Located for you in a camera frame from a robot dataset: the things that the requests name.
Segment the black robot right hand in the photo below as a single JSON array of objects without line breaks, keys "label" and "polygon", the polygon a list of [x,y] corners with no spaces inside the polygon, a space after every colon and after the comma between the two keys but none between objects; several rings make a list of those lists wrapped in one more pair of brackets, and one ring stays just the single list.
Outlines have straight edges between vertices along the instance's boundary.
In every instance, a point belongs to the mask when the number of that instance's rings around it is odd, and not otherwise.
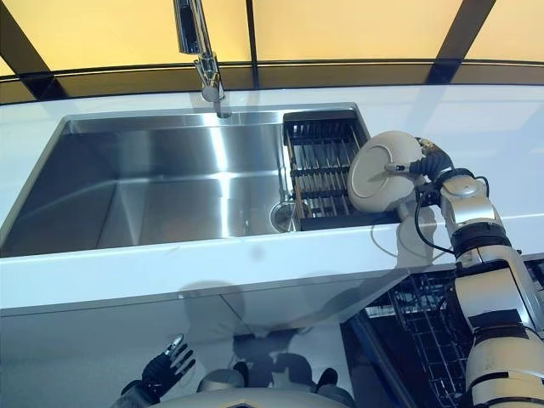
[{"label": "black robot right hand", "polygon": [[421,148],[422,158],[410,163],[390,162],[384,166],[387,172],[424,176],[435,181],[441,174],[454,168],[449,155],[434,142],[418,137],[415,140]]}]

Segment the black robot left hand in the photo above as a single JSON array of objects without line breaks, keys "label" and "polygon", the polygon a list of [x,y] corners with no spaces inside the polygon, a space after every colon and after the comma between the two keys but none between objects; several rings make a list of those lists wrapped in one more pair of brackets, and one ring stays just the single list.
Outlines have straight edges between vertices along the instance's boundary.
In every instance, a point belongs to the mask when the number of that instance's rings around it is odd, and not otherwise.
[{"label": "black robot left hand", "polygon": [[194,367],[196,359],[193,354],[184,335],[177,336],[145,366],[141,377],[144,386],[161,398]]}]

